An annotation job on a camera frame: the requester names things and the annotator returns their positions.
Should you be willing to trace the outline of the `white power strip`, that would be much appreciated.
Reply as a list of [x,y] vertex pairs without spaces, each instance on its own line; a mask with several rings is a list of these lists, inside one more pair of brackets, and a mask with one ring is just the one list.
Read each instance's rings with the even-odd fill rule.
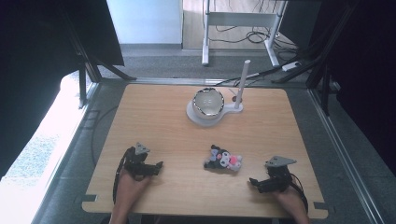
[[288,71],[290,71],[290,70],[292,70],[292,69],[294,69],[294,68],[297,68],[297,67],[299,67],[299,66],[301,66],[301,63],[300,63],[300,62],[287,63],[287,64],[285,64],[285,65],[282,66],[282,70],[283,70],[284,72],[288,72]]

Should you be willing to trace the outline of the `black curtain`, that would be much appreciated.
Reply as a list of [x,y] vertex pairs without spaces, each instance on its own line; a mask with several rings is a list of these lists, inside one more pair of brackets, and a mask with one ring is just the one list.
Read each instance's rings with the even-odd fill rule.
[[291,0],[282,32],[320,55],[341,21],[326,59],[337,100],[396,175],[396,0]]
[[0,0],[0,178],[82,65],[68,24],[88,55],[123,64],[107,0]]

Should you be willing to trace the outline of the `person's right hand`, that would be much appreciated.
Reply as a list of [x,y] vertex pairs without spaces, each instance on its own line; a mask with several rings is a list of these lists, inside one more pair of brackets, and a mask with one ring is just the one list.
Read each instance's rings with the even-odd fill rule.
[[300,194],[293,187],[273,192],[273,196],[291,217],[294,214],[307,214]]

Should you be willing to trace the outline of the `black metal stand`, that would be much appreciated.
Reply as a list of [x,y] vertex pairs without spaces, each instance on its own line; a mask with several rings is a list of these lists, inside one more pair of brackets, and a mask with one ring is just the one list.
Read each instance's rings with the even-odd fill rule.
[[87,77],[89,77],[94,83],[99,83],[102,79],[102,75],[98,69],[99,65],[102,65],[104,68],[124,80],[136,80],[136,77],[128,76],[115,66],[103,63],[97,57],[88,54],[79,40],[78,33],[67,13],[64,10],[61,10],[61,13],[66,33],[78,58],[79,108],[82,108],[88,101],[86,87]]
[[361,0],[341,0],[340,9],[332,17],[329,27],[322,33],[319,39],[307,50],[304,51],[305,57],[312,60],[306,65],[300,66],[294,72],[280,79],[273,80],[273,83],[282,84],[299,76],[300,74],[312,70],[305,82],[308,89],[314,89],[322,81],[320,108],[326,116],[329,115],[329,93],[330,93],[330,74],[328,72],[329,56],[340,35],[345,30],[347,23]]

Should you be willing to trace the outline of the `white stand with pole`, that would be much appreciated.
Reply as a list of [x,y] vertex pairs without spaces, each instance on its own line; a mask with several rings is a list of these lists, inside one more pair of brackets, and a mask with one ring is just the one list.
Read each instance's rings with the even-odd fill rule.
[[197,125],[200,125],[203,127],[211,127],[211,126],[214,126],[217,123],[219,123],[221,121],[221,119],[223,118],[223,116],[228,113],[242,112],[244,109],[243,104],[242,104],[242,95],[243,95],[243,91],[244,91],[244,85],[245,85],[245,82],[248,77],[249,65],[250,65],[250,60],[245,60],[242,75],[241,75],[241,87],[238,89],[238,92],[236,94],[236,102],[226,104],[225,100],[224,100],[224,107],[223,107],[222,112],[219,114],[219,116],[215,119],[206,120],[206,119],[200,119],[195,115],[195,113],[192,109],[192,99],[191,99],[188,102],[187,107],[186,107],[186,113],[187,113],[188,118]]

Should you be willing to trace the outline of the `shiny round bowl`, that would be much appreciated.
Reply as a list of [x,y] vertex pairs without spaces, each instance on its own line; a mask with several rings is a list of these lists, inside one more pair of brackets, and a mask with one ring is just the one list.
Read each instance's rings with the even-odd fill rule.
[[217,118],[223,107],[223,95],[215,88],[198,90],[192,98],[192,109],[200,119],[211,120]]

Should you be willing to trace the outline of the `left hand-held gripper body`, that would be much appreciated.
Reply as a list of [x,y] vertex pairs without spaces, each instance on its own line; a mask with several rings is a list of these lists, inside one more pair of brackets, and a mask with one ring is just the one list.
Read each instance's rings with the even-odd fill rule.
[[152,164],[145,164],[145,160],[149,154],[149,149],[140,143],[134,147],[130,147],[125,153],[124,169],[132,176],[134,180],[140,181],[146,170],[155,170]]

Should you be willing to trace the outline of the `person's left hand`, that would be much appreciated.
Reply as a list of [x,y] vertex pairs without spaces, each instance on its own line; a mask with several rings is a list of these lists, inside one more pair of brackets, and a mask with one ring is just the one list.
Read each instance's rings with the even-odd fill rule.
[[151,178],[149,176],[135,180],[129,172],[122,169],[120,171],[115,206],[119,209],[129,211],[149,185],[150,180]]

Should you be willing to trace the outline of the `black and pink plush toy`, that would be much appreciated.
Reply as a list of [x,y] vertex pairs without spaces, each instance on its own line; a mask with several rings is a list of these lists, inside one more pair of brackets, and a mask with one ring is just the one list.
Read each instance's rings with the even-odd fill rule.
[[238,172],[242,166],[243,157],[234,155],[228,150],[212,145],[210,157],[204,161],[206,169],[228,169]]

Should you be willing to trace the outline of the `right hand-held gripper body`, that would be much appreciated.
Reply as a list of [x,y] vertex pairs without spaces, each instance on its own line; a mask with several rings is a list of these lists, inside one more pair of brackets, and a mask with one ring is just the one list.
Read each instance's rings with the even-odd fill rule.
[[296,160],[274,156],[265,163],[269,179],[264,181],[263,188],[265,192],[284,191],[292,182],[291,173],[288,165],[294,164]]

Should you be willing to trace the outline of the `white metal desk frame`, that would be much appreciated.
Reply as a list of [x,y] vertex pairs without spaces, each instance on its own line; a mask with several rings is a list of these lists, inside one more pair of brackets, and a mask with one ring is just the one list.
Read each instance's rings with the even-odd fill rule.
[[209,64],[209,27],[210,26],[240,26],[240,27],[265,27],[270,29],[270,36],[264,41],[267,54],[273,67],[279,67],[273,45],[276,33],[280,27],[287,0],[281,0],[276,13],[242,13],[242,12],[216,12],[210,10],[210,0],[204,0],[204,39],[202,46],[202,65]]

